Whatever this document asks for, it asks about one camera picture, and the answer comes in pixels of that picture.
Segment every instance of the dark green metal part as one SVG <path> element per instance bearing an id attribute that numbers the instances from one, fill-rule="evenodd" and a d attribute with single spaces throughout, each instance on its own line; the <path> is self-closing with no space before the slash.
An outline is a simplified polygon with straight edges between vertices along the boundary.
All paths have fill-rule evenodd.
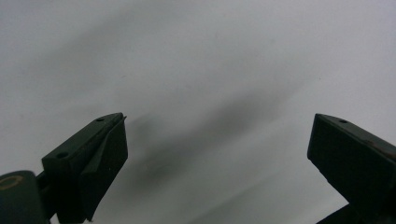
<path id="1" fill-rule="evenodd" d="M 308 159 L 364 223 L 396 223 L 396 147 L 346 120 L 317 114 Z"/>
<path id="2" fill-rule="evenodd" d="M 122 113 L 95 119 L 42 159 L 44 172 L 0 176 L 0 223 L 82 223 L 93 214 L 128 158 Z M 10 175 L 18 185 L 2 190 Z"/>

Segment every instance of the yellow ring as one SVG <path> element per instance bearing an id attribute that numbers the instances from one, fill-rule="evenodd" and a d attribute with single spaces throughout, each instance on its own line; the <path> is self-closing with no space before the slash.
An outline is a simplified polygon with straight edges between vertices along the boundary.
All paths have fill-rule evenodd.
<path id="1" fill-rule="evenodd" d="M 11 180 L 11 183 L 2 185 L 2 183 L 9 181 L 9 180 Z M 5 190 L 5 189 L 10 189 L 12 187 L 15 187 L 18 184 L 20 184 L 22 180 L 23 180 L 23 176 L 21 176 L 21 175 L 12 175 L 7 178 L 4 178 L 4 179 L 0 180 L 0 190 Z"/>

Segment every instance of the screw hole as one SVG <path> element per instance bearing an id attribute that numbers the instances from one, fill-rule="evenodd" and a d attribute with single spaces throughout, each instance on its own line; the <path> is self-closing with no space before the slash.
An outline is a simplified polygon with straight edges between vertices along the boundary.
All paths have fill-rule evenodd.
<path id="1" fill-rule="evenodd" d="M 61 153 L 59 153 L 59 154 L 56 156 L 56 158 L 62 159 L 62 158 L 67 157 L 68 155 L 69 155 L 69 153 L 67 153 L 67 152 L 61 152 Z"/>

